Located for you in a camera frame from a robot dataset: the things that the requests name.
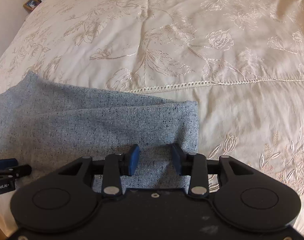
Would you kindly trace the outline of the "grey speckled pants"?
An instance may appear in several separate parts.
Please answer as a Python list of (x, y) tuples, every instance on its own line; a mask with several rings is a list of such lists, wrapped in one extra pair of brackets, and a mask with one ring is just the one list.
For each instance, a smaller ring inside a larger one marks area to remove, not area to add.
[(187, 189), (170, 145), (198, 148), (198, 104), (155, 96), (63, 85), (28, 73), (0, 94), (0, 159), (29, 164), (27, 185), (84, 156), (102, 160), (140, 147), (138, 167), (124, 188)]

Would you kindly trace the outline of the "cream floral embroidered bedspread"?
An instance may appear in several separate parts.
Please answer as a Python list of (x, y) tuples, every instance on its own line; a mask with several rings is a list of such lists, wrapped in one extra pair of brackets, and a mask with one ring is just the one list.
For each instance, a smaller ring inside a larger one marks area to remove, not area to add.
[(197, 101), (200, 152), (294, 189), (304, 235), (304, 0), (46, 0), (0, 58), (0, 94), (29, 71)]

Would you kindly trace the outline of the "wooden photo frame left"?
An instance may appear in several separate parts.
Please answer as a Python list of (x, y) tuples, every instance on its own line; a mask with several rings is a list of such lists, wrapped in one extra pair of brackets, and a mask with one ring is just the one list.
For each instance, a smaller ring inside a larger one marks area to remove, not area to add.
[(35, 0), (29, 0), (28, 2), (26, 2), (25, 4), (29, 9), (33, 10), (35, 9), (35, 7), (37, 7), (39, 5), (39, 3)]

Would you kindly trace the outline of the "white left nightstand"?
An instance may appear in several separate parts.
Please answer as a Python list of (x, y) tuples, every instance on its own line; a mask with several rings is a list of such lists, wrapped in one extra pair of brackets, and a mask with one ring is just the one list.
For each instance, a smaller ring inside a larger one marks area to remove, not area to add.
[(43, 1), (45, 0), (28, 0), (23, 4), (23, 7), (28, 11), (34, 11)]

